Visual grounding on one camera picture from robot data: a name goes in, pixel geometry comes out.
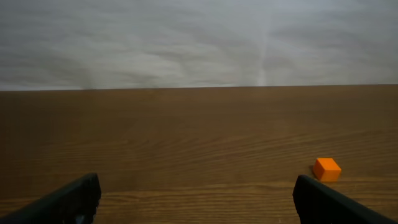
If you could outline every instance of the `orange cube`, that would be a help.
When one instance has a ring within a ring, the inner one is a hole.
[[[313,173],[322,182],[337,181],[341,168],[332,158],[318,158],[313,166]]]

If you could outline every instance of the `wrinkled white paper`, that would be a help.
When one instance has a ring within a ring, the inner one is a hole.
[[[398,83],[396,0],[3,0],[0,90]]]

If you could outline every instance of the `tabletop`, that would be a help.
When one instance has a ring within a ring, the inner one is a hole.
[[[0,92],[0,215],[97,172],[95,223],[300,223],[328,186],[398,221],[398,85]]]

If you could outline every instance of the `brown wooden surface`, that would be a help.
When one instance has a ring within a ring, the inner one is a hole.
[[[87,172],[96,223],[299,223],[316,157],[329,186],[398,221],[398,86],[0,92],[0,214]]]

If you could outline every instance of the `small orange box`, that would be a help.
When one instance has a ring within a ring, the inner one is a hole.
[[[318,158],[313,166],[313,173],[322,182],[337,181],[341,168],[332,158]]]

